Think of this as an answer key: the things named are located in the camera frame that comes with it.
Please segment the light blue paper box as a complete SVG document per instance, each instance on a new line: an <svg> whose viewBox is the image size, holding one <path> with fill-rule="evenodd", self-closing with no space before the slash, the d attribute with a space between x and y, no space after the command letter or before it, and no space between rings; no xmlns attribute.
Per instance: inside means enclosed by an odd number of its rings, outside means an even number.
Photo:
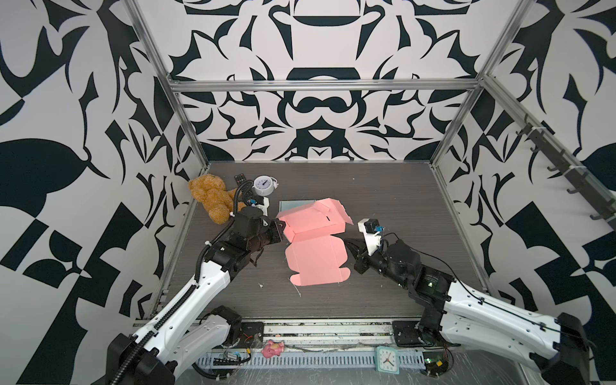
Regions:
<svg viewBox="0 0 616 385"><path fill-rule="evenodd" d="M315 200L292 200L292 201L280 201L278 203L278 211L279 213L294 210L303 205L311 205L314 204Z"/></svg>

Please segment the pink paper boxes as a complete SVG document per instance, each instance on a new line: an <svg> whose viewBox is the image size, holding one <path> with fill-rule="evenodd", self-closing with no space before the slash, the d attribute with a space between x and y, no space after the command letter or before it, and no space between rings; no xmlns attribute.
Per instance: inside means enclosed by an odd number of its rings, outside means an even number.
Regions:
<svg viewBox="0 0 616 385"><path fill-rule="evenodd" d="M326 198L277 215L290 242L285 250L290 281L297 287L344 282L351 276L346 246L338 235L353 223L340 201Z"/></svg>

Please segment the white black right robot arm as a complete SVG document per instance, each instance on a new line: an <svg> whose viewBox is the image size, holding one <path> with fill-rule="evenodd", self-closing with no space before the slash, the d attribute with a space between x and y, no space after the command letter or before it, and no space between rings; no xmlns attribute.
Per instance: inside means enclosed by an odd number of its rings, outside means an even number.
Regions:
<svg viewBox="0 0 616 385"><path fill-rule="evenodd" d="M421 261L412 247L367 245L347 238L355 271L374 270L407 291L423 307L418 329L443 343L467 346L515 361L541 374L548 384L590 383L590 351L581 321L505 303Z"/></svg>

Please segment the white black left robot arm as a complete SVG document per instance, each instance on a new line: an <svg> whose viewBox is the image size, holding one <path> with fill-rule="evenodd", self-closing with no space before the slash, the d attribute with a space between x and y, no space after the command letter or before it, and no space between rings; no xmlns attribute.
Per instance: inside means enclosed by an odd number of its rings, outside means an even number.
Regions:
<svg viewBox="0 0 616 385"><path fill-rule="evenodd" d="M194 323L248 264L256 264L268 245L282 241L285 222L268 217L269 196L277 187L271 176L237 187L233 216L205 243L194 276L143 327L114 338L98 384L174 384L213 348L237 343L242 317L228 307L211 311L199 327Z"/></svg>

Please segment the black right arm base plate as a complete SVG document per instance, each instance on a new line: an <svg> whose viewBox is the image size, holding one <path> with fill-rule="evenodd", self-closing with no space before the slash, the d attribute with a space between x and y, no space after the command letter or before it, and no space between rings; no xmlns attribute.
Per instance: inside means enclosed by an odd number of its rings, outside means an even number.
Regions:
<svg viewBox="0 0 616 385"><path fill-rule="evenodd" d="M441 335L442 327L434 322L421 320L396 320L391 323L393 337L398 347L440 349L460 347L458 343L449 343Z"/></svg>

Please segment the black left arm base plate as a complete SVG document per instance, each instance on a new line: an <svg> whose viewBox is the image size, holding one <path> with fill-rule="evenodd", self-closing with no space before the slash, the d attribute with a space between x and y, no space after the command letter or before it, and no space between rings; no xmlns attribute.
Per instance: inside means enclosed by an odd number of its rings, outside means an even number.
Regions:
<svg viewBox="0 0 616 385"><path fill-rule="evenodd" d="M242 322L232 325L223 347L261 348L265 324L263 322Z"/></svg>

